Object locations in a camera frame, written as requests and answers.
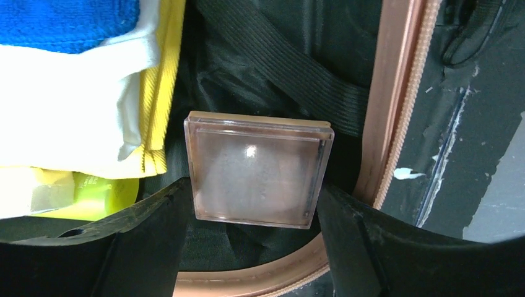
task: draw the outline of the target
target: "yellow cloth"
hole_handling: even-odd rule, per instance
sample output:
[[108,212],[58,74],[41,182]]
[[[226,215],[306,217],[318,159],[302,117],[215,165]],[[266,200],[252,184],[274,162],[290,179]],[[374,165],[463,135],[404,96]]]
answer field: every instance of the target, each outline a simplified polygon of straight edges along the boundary
[[186,0],[161,0],[157,40],[160,64],[141,72],[142,145],[127,159],[105,167],[79,168],[107,179],[144,178],[167,171],[164,138],[175,86]]

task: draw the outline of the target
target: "clear plastic case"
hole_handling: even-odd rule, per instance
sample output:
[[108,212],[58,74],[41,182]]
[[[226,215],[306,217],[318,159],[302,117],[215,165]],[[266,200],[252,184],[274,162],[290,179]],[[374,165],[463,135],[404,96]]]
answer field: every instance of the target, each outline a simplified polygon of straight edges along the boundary
[[310,227],[330,123],[192,111],[184,131],[197,219]]

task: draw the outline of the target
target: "zipper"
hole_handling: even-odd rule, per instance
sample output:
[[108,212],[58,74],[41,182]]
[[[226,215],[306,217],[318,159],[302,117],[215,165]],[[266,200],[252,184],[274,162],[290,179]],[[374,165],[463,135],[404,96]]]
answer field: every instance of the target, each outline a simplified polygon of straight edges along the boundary
[[[399,115],[399,120],[397,126],[394,130],[394,137],[389,152],[388,161],[386,163],[386,168],[384,171],[383,178],[379,186],[378,195],[374,201],[374,208],[381,209],[383,202],[386,198],[386,193],[390,187],[392,177],[394,176],[394,170],[397,166],[397,161],[401,154],[401,149],[403,147],[403,142],[407,135],[407,130],[410,123],[410,118],[412,116],[412,111],[414,110],[414,103],[417,96],[417,90],[419,89],[419,84],[421,83],[421,77],[423,76],[423,69],[425,67],[425,61],[427,60],[428,49],[430,46],[430,41],[432,39],[432,33],[434,31],[434,26],[436,24],[436,18],[440,10],[441,0],[428,0],[425,4],[425,10],[423,12],[422,23],[420,26],[420,31],[417,37],[416,49],[414,52],[414,60],[410,68],[410,76],[407,83],[407,91],[404,97],[403,105],[401,107],[401,112]],[[293,290],[301,288],[302,286],[313,282],[319,277],[323,276],[330,271],[328,263],[323,265],[321,268],[315,270],[308,276],[302,278],[301,280],[287,285],[282,288],[278,288],[274,291],[259,295],[259,297],[278,297],[289,293]]]

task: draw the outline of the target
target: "strap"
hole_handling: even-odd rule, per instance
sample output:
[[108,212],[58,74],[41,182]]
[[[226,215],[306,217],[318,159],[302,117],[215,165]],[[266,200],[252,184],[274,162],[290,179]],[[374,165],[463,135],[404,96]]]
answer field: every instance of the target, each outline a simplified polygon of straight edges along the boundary
[[477,0],[467,25],[443,54],[445,66],[460,68],[477,59],[503,34],[518,1],[520,0]]
[[299,52],[251,1],[197,0],[197,9],[258,71],[315,118],[360,137],[368,89],[341,80]]

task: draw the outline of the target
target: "folded towel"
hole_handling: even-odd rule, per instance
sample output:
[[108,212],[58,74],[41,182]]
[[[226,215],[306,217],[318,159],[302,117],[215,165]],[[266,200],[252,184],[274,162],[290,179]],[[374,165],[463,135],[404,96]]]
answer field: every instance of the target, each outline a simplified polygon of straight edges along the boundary
[[141,0],[134,30],[81,54],[0,46],[0,166],[86,172],[137,149],[140,71],[160,59],[158,8]]
[[144,178],[167,171],[164,139],[177,75],[185,0],[161,0],[157,40],[160,64],[141,72],[142,145],[127,159],[81,172],[108,179]]
[[0,45],[77,54],[128,33],[139,0],[0,0]]

